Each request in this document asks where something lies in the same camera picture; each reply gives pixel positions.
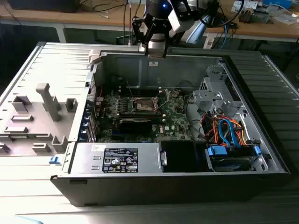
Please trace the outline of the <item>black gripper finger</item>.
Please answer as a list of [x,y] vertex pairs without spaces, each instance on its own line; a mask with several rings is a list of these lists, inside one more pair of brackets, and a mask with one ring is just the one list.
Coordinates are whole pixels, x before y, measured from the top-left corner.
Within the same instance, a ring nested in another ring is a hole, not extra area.
[[172,30],[171,24],[163,24],[164,28],[164,53],[163,58],[166,57],[167,50],[169,45],[172,43],[172,39],[170,38],[170,31]]
[[[143,46],[143,48],[145,49],[145,55],[148,56],[149,55],[149,42],[153,36],[153,16],[152,15],[146,15],[144,17],[137,17],[134,16],[132,19],[132,28],[136,37],[136,40]],[[141,26],[145,25],[145,27],[147,28],[146,33],[144,34],[141,31]]]

